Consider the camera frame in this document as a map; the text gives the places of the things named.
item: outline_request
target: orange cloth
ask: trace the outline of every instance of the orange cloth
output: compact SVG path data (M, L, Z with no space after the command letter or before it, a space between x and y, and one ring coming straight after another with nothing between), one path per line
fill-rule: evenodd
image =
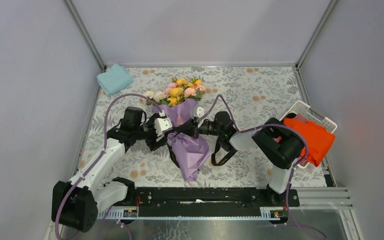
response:
M283 124L293 128L304 137L308 143L307 161L318 167L328 153L335 140L335 135L326 131L326 128L313 121L301 122L292 118L285 118Z

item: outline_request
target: floral patterned surface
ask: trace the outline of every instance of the floral patterned surface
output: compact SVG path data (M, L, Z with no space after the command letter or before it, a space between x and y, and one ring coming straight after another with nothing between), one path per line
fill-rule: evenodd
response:
M156 67L128 68L134 82L121 92L106 96L102 91L97 101L79 167L83 167L100 150L103 143L104 115L108 105L125 93L143 94L146 90L161 90L172 77L199 78L204 81L207 94L198 103L208 110L217 94L229 104L239 128L247 129L263 124L271 117L280 118L299 99L297 83L291 67ZM108 118L108 129L117 124L128 106L139 107L151 114L151 106L138 97L126 97L114 104ZM225 111L217 102L208 116L213 119L218 111ZM204 136L214 150L216 137ZM219 159L226 154L223 149ZM135 182L137 187L263 187L272 174L272 164L257 148L237 152L223 166L213 166L210 158L199 169L195 182L185 182L173 164L166 147L151 152L144 141L138 141L105 176L103 183L115 177ZM325 187L321 167L310 164L297 168L292 180L294 187Z

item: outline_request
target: reflective metal surface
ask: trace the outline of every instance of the reflective metal surface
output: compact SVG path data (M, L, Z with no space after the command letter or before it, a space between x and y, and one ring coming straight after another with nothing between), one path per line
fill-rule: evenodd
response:
M330 240L346 240L341 217L336 210L292 210L301 224L320 229ZM296 226L263 227L268 221L246 220L136 220L129 224L134 240L310 240ZM66 231L65 238L74 234ZM127 230L114 220L98 221L76 240L128 240Z

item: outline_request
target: yellow flower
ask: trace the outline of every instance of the yellow flower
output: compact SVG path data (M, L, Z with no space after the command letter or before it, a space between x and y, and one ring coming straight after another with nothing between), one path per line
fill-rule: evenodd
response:
M175 97L169 97L167 100L169 107L173 107L174 105L178 104L178 100Z
M198 79L195 81L195 85L202 85L203 84L203 81L201 81L201 79Z
M170 95L172 97L180 96L182 93L183 93L183 88L181 88L181 87L176 87L176 88L170 89Z
M176 84L177 84L177 86L183 86L183 85L186 85L186 84L188 84L189 82L188 82L188 80L186 80L185 78L180 78L180 79L178 79L177 81L176 81Z

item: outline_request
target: plastic basket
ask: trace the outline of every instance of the plastic basket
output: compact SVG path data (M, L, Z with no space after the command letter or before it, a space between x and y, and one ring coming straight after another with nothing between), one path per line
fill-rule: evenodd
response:
M333 134L338 128L338 125L330 120L328 117L320 114L318 111L314 110L310 105L305 102L298 100L293 104L291 108L282 116L282 120L290 113L301 114L304 118L309 121L313 121L316 124L325 127L326 130ZM307 161L305 165L298 164L299 168L305 169L310 163Z

